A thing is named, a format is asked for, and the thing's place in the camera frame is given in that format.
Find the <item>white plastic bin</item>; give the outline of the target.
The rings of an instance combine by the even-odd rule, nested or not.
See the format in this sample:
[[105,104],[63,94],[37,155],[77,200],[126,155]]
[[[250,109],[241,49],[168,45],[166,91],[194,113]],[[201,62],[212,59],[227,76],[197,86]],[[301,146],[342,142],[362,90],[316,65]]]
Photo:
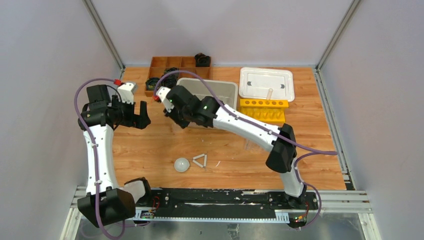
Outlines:
[[202,125],[192,122],[188,127],[214,128],[216,120],[227,113],[222,107],[237,108],[238,86],[233,82],[182,78],[176,86],[184,86],[201,101],[198,113],[202,117]]

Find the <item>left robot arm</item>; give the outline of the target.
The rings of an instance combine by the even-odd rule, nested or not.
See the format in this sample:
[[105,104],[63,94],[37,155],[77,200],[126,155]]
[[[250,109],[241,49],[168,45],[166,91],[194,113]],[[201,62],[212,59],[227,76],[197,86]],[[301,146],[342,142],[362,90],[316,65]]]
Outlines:
[[123,83],[110,95],[110,86],[99,84],[86,89],[89,102],[78,118],[87,149],[88,182],[86,196],[78,199],[78,210],[95,226],[107,226],[135,217],[136,204],[149,206],[153,193],[145,177],[118,184],[114,160],[113,138],[117,127],[143,130],[151,120],[147,104],[140,102],[135,113],[135,83]]

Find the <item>clear test tube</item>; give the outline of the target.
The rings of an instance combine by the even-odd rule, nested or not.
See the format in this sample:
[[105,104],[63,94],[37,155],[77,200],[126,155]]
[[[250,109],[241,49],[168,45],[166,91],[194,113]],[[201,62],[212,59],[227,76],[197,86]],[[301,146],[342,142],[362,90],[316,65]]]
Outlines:
[[271,100],[272,99],[272,94],[273,94],[273,89],[272,88],[269,88],[268,89],[268,92],[267,92],[267,95],[266,95],[266,99],[267,100]]

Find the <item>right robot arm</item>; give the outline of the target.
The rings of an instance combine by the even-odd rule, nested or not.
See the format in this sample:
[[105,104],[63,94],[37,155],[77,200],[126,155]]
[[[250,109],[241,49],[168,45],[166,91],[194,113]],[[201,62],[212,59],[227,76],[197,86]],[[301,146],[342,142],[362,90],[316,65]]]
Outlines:
[[294,161],[297,157],[293,128],[276,126],[244,115],[212,96],[199,99],[184,86],[160,87],[157,96],[164,105],[164,114],[182,129],[190,124],[216,128],[254,142],[269,155],[266,166],[279,173],[284,185],[286,204],[298,209],[306,201],[306,185],[297,177]]

